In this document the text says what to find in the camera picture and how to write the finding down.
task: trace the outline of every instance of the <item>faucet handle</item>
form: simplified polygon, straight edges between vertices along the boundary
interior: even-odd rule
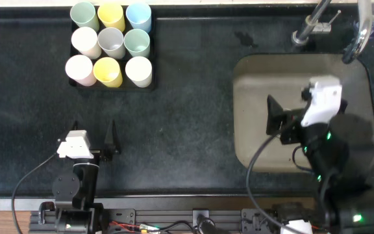
[[[328,23],[317,23],[311,34],[329,34],[331,32],[331,23],[342,13],[341,10]]]

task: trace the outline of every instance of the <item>faucet base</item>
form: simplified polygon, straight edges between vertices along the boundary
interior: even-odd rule
[[[292,33],[292,42],[296,46],[305,46],[306,43],[308,42],[308,37],[305,38],[305,40],[300,40],[300,39],[297,38],[297,31],[295,31],[295,32]]]

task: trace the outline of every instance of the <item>yellow cup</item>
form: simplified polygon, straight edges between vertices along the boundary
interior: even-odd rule
[[[97,16],[106,27],[114,27],[121,32],[125,30],[125,17],[119,3],[105,3],[97,9]]]
[[[122,85],[122,73],[118,62],[110,57],[99,59],[93,66],[93,74],[98,81],[111,88]]]

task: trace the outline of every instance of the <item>white wall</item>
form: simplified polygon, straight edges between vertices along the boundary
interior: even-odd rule
[[[71,6],[82,0],[0,0],[0,7]],[[95,5],[112,0],[89,0]],[[122,5],[144,1],[150,5],[207,5],[207,4],[286,4],[318,3],[319,0],[118,0]],[[333,3],[356,3],[357,0],[333,0]]]

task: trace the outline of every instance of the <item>black countertop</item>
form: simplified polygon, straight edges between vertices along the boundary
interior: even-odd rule
[[[71,21],[67,8],[0,9],[0,197],[56,150],[74,120],[97,144],[116,121],[123,153],[101,163],[97,195],[243,194],[246,170],[233,143],[233,68],[255,53],[342,53],[353,38],[356,7],[329,35],[295,48],[291,33],[313,6],[154,7],[157,88],[151,93],[77,90],[68,84]],[[374,39],[360,60],[374,99]],[[71,170],[51,161],[18,194],[51,196],[51,182]],[[307,195],[307,174],[255,173],[260,195]],[[374,184],[374,173],[371,176]]]

